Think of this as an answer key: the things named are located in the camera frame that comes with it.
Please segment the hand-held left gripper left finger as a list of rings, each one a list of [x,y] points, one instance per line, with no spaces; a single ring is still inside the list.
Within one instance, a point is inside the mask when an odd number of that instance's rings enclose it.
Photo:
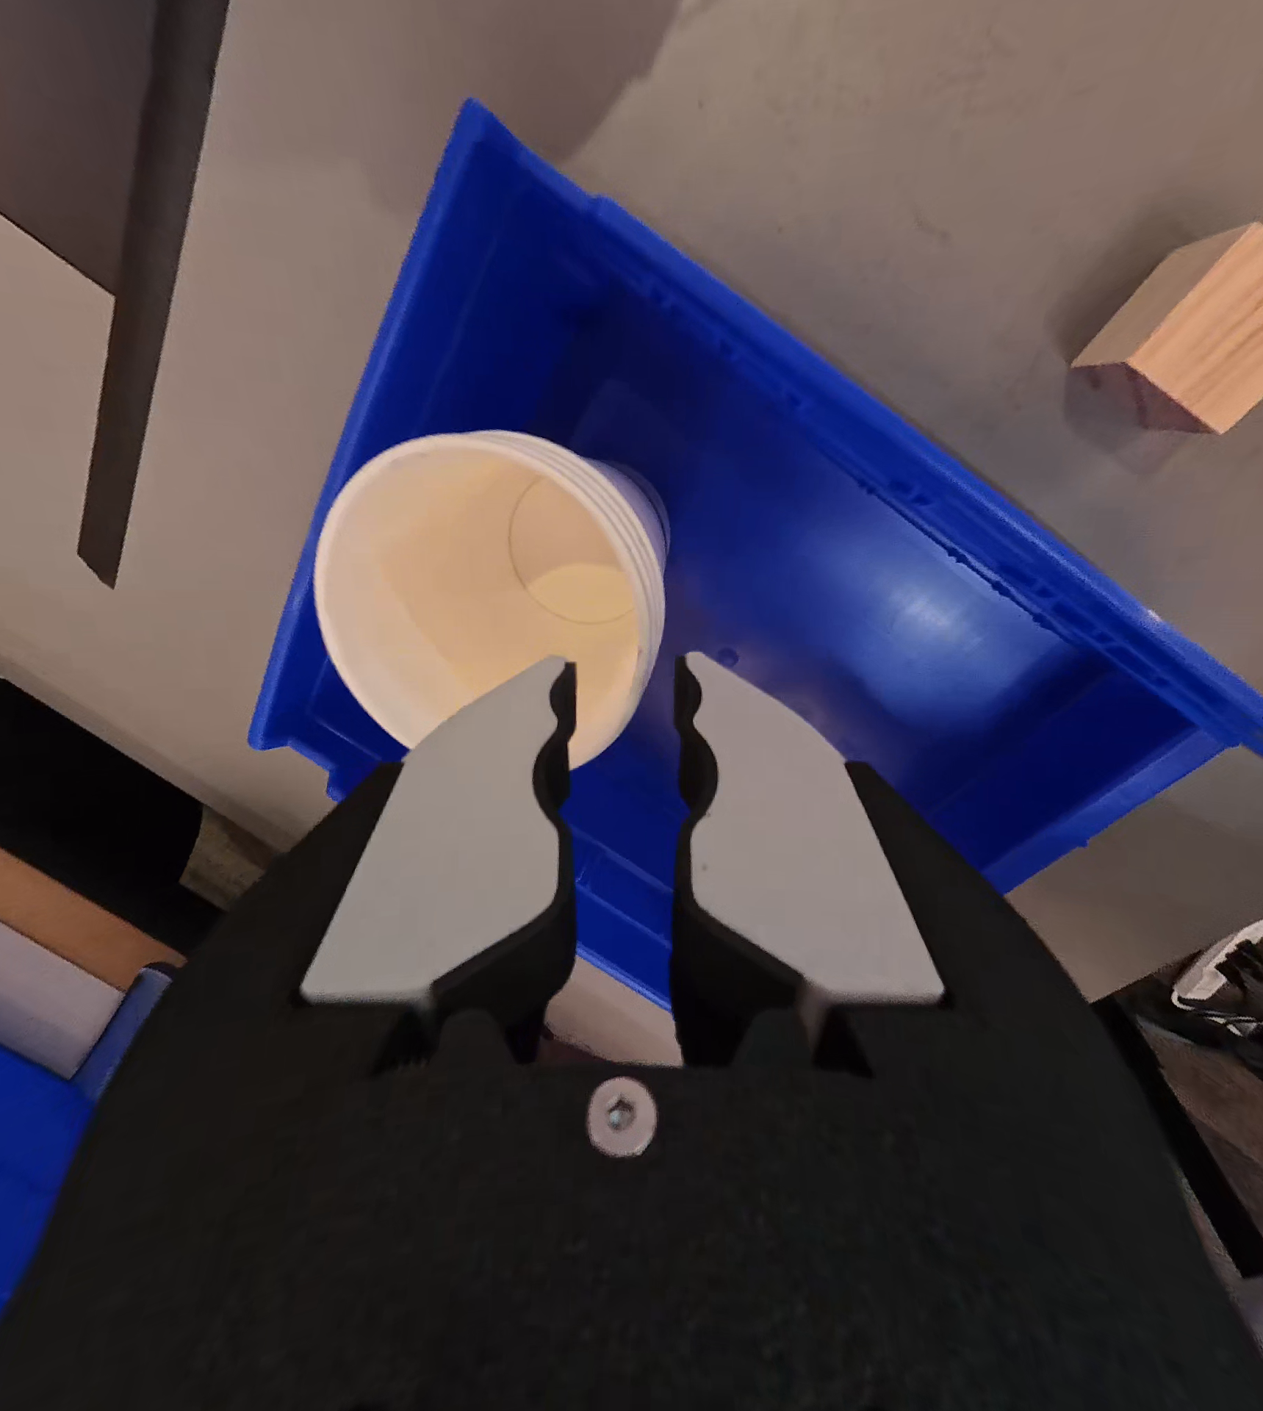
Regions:
[[[546,657],[410,749],[301,980],[307,1004],[395,1008],[432,1048],[446,1020],[481,1012],[534,1061],[575,959],[574,726],[574,664]]]

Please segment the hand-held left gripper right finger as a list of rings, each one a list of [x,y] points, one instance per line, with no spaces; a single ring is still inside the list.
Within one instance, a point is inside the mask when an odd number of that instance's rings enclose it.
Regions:
[[[700,651],[675,661],[672,1014],[687,1067],[724,1067],[787,1014],[815,1052],[837,1014],[946,998],[847,760]]]

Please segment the wooden cube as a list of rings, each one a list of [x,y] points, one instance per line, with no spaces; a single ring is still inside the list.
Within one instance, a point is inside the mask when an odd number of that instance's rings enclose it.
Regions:
[[[1170,251],[1069,369],[1144,430],[1230,430],[1263,401],[1263,222]]]

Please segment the white power strip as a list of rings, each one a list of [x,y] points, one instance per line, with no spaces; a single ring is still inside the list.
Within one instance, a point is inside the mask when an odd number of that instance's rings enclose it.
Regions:
[[[1208,1006],[1226,989],[1239,989],[1232,979],[1239,952],[1247,954],[1263,939],[1263,917],[1225,934],[1206,948],[1172,982],[1169,998],[1179,1009],[1195,1011]]]

